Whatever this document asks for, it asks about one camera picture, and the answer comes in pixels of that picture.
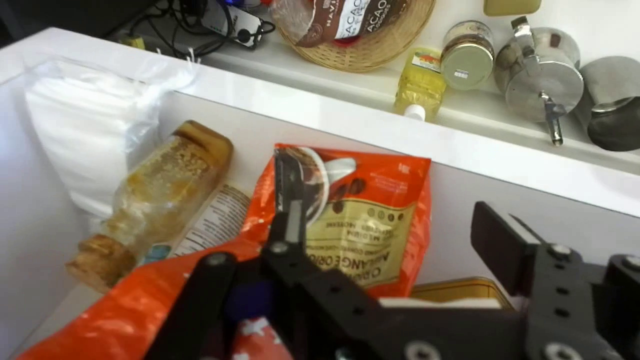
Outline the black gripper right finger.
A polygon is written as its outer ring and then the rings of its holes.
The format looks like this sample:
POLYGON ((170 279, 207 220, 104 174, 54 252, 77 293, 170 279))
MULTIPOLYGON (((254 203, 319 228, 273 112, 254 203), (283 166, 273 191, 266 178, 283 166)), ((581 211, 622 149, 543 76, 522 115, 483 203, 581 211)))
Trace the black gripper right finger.
POLYGON ((525 314, 546 308, 551 257, 524 222, 488 202, 476 202, 469 241, 503 291, 524 301, 525 314))

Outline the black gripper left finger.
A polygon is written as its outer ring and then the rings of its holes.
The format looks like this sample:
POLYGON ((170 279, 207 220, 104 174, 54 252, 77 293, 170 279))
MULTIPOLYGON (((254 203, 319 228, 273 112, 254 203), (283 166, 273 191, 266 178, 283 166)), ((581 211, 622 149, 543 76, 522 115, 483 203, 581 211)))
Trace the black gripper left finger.
POLYGON ((269 223, 266 252, 269 256, 306 256, 306 223, 311 203, 311 174, 315 162, 306 148, 273 151, 276 214, 269 223))

